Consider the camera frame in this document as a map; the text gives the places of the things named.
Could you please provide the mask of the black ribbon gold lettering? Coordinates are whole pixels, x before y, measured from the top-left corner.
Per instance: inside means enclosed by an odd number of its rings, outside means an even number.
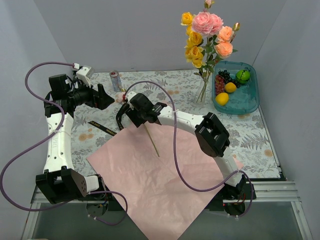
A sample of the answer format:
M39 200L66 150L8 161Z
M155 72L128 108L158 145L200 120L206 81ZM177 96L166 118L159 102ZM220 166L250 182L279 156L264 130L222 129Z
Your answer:
M103 110L101 116L93 118L88 124L113 137L125 128L122 121L128 110L127 103L121 105L114 103L107 110Z

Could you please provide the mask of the orange-pink flower stem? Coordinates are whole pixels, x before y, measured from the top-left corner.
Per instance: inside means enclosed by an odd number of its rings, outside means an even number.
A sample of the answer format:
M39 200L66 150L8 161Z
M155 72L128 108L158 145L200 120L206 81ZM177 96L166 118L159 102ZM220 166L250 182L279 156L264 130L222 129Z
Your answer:
M239 22L236 22L233 27L223 26L217 34L207 38L206 44L203 46L204 66L202 67L202 71L204 80L207 80L208 84L209 78L214 75L216 65L220 61L230 57L232 53L237 52L232 42L240 27L241 24Z

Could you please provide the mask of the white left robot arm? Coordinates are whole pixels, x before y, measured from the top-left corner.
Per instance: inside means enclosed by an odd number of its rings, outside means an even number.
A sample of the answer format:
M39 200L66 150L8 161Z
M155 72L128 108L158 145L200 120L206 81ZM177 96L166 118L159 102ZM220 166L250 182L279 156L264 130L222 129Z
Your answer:
M59 74L49 77L51 91L45 97L44 110L48 125L48 150L43 173L35 178L36 186L51 204L80 200L90 194L95 200L106 196L106 187L98 174L83 176L75 171L71 153L71 133L77 106L105 110L114 103L102 84L94 89L75 78Z

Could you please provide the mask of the light pink flower stem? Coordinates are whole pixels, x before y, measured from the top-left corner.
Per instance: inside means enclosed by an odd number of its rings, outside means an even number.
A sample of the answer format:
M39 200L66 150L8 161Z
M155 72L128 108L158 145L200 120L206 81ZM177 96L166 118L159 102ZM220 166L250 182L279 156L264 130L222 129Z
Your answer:
M124 103L124 102L125 102L125 92L122 91L121 93L119 93L119 94L117 95L117 98L118 98L118 102L119 102L119 103ZM157 155L158 157L160 157L159 151L158 151L158 149L157 149L157 147L156 147L156 144L155 144L155 142L154 142L154 140L153 140L153 138L152 138L152 136L151 136L151 133L150 133L149 130L148 130L148 127L147 127L145 124L143 124L143 127L144 127L144 130L145 130L145 132L147 133L147 135L148 135L148 137L149 137L149 139L150 139L150 141L151 141L151 143L152 143L152 145L153 145L153 148L154 148L154 150L155 150L155 152L156 152L156 155Z

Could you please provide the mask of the pale pink flower stem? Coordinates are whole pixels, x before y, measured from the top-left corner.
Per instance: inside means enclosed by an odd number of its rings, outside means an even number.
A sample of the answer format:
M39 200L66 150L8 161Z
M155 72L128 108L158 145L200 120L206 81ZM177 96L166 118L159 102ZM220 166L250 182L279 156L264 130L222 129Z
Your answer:
M214 0L205 0L203 11L200 11L193 17L192 30L201 34L203 39L202 48L206 44L207 38L216 35L224 26L222 18L215 13L210 12L210 9L214 4Z

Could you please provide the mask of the clear glass vase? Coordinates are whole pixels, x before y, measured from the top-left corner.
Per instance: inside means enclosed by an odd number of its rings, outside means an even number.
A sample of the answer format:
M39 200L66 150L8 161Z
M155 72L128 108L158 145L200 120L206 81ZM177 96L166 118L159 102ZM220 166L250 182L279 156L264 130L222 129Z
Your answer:
M207 91L208 81L201 79L199 82L198 89L193 98L193 103L197 106L203 106L206 102L206 91Z

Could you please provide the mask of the yellow flower stem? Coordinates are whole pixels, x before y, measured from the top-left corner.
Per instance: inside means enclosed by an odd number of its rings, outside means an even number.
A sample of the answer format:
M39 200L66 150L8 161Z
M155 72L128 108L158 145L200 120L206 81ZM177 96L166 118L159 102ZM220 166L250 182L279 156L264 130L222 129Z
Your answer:
M198 72L195 72L196 76L199 76L200 79L205 80L203 73L204 66L204 49L202 48L203 37L200 33L193 31L192 23L193 23L194 15L190 12L184 12L181 15L181 25L186 27L186 46L184 56L188 63L191 63L193 67L198 69Z

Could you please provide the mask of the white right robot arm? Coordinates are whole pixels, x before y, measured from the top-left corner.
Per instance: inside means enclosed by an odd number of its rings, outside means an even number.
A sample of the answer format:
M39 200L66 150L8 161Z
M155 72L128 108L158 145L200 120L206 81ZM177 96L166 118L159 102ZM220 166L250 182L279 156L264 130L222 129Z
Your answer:
M165 103L153 104L144 94L133 91L127 93L124 100L129 105L125 114L136 127L148 122L193 134L200 149L217 164L223 176L226 198L237 199L244 194L247 178L244 173L239 172L230 150L229 132L214 113L186 113Z

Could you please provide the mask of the pink and purple wrapping paper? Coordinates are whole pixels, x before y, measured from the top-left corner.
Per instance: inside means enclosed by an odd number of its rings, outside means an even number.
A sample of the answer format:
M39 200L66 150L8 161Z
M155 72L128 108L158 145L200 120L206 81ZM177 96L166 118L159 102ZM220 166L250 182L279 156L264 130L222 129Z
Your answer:
M171 126L131 125L88 157L150 240L176 240L221 189L223 175L197 138Z

